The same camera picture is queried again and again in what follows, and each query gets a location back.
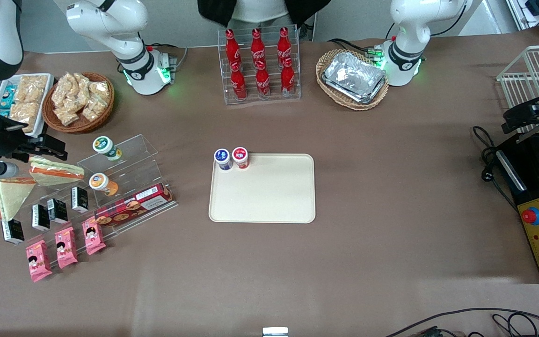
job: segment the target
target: coca-cola bottle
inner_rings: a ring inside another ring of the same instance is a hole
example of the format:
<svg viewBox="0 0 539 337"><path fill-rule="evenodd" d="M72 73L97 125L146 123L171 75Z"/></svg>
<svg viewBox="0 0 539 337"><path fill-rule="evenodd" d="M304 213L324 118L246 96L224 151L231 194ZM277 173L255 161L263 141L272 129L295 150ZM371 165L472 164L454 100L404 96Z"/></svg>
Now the coca-cola bottle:
<svg viewBox="0 0 539 337"><path fill-rule="evenodd" d="M234 40L234 32L231 29L226 29L226 56L228 57L228 64L232 68L232 64L237 64L238 69L242 70L240 62L240 47L238 42Z"/></svg>
<svg viewBox="0 0 539 337"><path fill-rule="evenodd" d="M292 59L284 59L282 68L282 96L288 98L295 93L295 71L292 69Z"/></svg>
<svg viewBox="0 0 539 337"><path fill-rule="evenodd" d="M281 70L284 60L291 57L291 41L288 40L288 28L280 28L280 40L278 40L278 68Z"/></svg>
<svg viewBox="0 0 539 337"><path fill-rule="evenodd" d="M257 68L257 62L262 60L265 63L265 45L261 41L261 30L253 29L253 42L251 43L251 56L253 57L253 66Z"/></svg>
<svg viewBox="0 0 539 337"><path fill-rule="evenodd" d="M240 66L237 63L230 65L232 74L230 75L230 81L232 81L234 95L236 100L242 102L247 98L247 88L244 84L244 76L240 72Z"/></svg>
<svg viewBox="0 0 539 337"><path fill-rule="evenodd" d="M265 60L257 60L255 62L257 68L257 75L255 79L257 80L257 92L259 92L260 100L267 100L270 96L270 75L268 71L265 70Z"/></svg>

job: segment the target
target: wicker basket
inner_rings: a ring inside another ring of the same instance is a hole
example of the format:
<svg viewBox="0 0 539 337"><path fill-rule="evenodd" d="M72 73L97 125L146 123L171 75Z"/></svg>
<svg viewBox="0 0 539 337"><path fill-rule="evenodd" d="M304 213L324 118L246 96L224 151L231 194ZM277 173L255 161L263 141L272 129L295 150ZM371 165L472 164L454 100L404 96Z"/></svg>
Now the wicker basket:
<svg viewBox="0 0 539 337"><path fill-rule="evenodd" d="M317 61L317 65L315 66L315 75L317 79L317 83L321 87L321 89L328 95L334 102L342 105L343 107L347 107L351 110L355 111L364 111L369 110L376 105L386 96L386 93L388 92L388 81L381 87L380 91L376 94L374 99L370 102L370 104L361 104L358 102L355 102L352 98L346 96L345 94L341 93L340 91L332 88L331 86L326 85L321 80L321 73L323 73L324 70L332 63L332 60L334 60L334 57L338 53L343 53L347 50L345 49L335 49L333 51L328 51L325 53L319 61ZM365 56L359 54L356 51L348 51L349 53L352 53L353 55L357 56L360 60L363 60L365 62L370 62L368 58Z"/></svg>
<svg viewBox="0 0 539 337"><path fill-rule="evenodd" d="M84 133L84 132L91 132L92 130L98 128L105 122L109 116L111 115L111 111L114 107L114 86L111 85L111 82L107 77L103 75L99 75L96 73L82 73L84 77L88 78L90 81L96 81L96 82L103 82L105 81L107 83L107 86L109 88L109 93L111 94L111 97L109 98L109 105L107 105L107 109L103 111L103 113L96 118L94 121L90 121L83 117L82 110L78 112L79 119L69 126L63 126L62 122L59 121L58 117L55 115L53 110L55 109L55 105L53 105L53 101L51 100L51 95L53 94L53 91L57 87L57 83L53 85L51 90L47 93L47 96L45 97L45 101L43 102L43 118L45 118L45 123L49 125L50 128L53 128L54 130L57 130L58 132L66 132L66 133Z"/></svg>

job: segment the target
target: table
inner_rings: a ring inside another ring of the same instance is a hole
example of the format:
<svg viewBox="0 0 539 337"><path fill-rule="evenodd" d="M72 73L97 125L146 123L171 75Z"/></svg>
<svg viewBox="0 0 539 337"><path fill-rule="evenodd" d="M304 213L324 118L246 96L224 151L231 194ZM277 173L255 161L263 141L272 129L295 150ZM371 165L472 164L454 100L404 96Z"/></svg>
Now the table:
<svg viewBox="0 0 539 337"><path fill-rule="evenodd" d="M214 48L192 49L176 84L153 96L126 85L111 53L28 53L21 72L95 71L116 86L105 126L51 132L66 141L68 162L90 155L95 136L143 133L180 205L37 284L24 250L0 232L0 336L258 336L263 326L288 326L293 337L383 336L466 307L539 313L522 227L481 181L471 137L479 124L505 139L495 76L532 44L539 29L434 38L412 83L368 112L336 105L317 86L315 62L330 43L301 45L300 102L231 107ZM315 221L209 220L212 154L237 146L313 156ZM433 323L496 331L486 313Z"/></svg>

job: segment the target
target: sandwich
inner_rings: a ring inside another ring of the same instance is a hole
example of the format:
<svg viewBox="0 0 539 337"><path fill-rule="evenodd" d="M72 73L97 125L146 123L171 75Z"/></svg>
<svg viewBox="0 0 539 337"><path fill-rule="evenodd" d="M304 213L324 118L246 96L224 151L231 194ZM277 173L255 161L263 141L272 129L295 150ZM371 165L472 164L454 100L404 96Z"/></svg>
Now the sandwich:
<svg viewBox="0 0 539 337"><path fill-rule="evenodd" d="M41 186L53 186L61 183L80 181L84 178L82 167L53 162L39 156L32 156L30 162L30 175Z"/></svg>
<svg viewBox="0 0 539 337"><path fill-rule="evenodd" d="M0 220L8 222L18 213L36 181L28 177L0 179Z"/></svg>

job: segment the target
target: foil container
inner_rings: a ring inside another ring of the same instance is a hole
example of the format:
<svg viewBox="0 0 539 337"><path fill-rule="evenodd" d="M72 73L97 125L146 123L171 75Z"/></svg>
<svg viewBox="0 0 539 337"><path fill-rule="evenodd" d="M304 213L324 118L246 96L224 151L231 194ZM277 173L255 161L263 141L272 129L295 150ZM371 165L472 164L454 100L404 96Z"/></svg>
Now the foil container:
<svg viewBox="0 0 539 337"><path fill-rule="evenodd" d="M321 79L356 102L369 104L384 86L386 73L352 53L344 52L334 56Z"/></svg>

